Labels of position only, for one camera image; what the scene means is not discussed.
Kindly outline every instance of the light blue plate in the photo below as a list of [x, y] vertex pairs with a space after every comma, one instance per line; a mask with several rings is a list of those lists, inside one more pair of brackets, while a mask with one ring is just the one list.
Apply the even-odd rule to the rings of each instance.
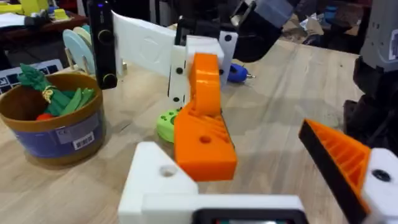
[[63, 43], [72, 54], [73, 60], [80, 69], [84, 69], [83, 56], [87, 59], [87, 67], [90, 74], [95, 73], [93, 53], [86, 42], [74, 31], [66, 29], [62, 34]]

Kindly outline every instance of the blue handle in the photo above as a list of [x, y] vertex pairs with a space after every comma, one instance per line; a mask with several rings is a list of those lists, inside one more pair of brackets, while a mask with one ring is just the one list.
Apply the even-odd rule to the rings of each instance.
[[237, 65], [235, 63], [231, 64], [231, 70], [229, 71], [228, 81], [233, 83], [241, 83], [246, 80], [248, 76], [248, 70], [243, 66]]

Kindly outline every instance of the orange 3d-printed part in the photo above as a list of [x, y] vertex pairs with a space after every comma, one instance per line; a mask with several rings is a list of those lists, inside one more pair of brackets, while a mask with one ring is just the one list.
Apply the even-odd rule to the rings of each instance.
[[[342, 202], [344, 205], [340, 204], [340, 206], [347, 206], [348, 203], [351, 203], [347, 202], [349, 195], [344, 192], [342, 186], [347, 183], [363, 210], [369, 213], [369, 207], [362, 199], [361, 191], [371, 149], [340, 131], [309, 119], [304, 120], [299, 136], [315, 163], [317, 163], [336, 199], [339, 201], [339, 197], [341, 197], [341, 200], [344, 201]], [[328, 159], [331, 159], [335, 167], [338, 168], [338, 172], [344, 177], [345, 183], [338, 182], [338, 174], [333, 173], [334, 168], [328, 165]]]
[[174, 121], [175, 160], [195, 181], [230, 180], [236, 154], [221, 116], [216, 55], [195, 54], [190, 85], [191, 100]]

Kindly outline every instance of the brown bowl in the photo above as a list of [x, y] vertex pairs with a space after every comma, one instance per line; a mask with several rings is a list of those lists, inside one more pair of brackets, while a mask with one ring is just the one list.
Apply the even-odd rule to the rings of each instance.
[[96, 80], [87, 75], [65, 73], [49, 75], [47, 79], [59, 90], [94, 89], [95, 97], [73, 113], [35, 121], [47, 102], [41, 92], [17, 86], [0, 99], [0, 117], [25, 147], [30, 160], [65, 166], [94, 154], [104, 141], [102, 91]]

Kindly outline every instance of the wood grain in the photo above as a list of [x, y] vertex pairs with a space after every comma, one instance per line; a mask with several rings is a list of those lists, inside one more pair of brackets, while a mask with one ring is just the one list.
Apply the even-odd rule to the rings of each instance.
[[[329, 188], [298, 139], [304, 117], [340, 129], [357, 56], [278, 41], [245, 67], [257, 77], [223, 90], [223, 114], [239, 164], [232, 181], [200, 183], [201, 193], [297, 194], [312, 224], [344, 223]], [[170, 109], [167, 78], [130, 66], [104, 91], [108, 133], [97, 155], [63, 170], [28, 163], [0, 125], [0, 223], [117, 223], [117, 207], [137, 143], [156, 141], [158, 115]]]

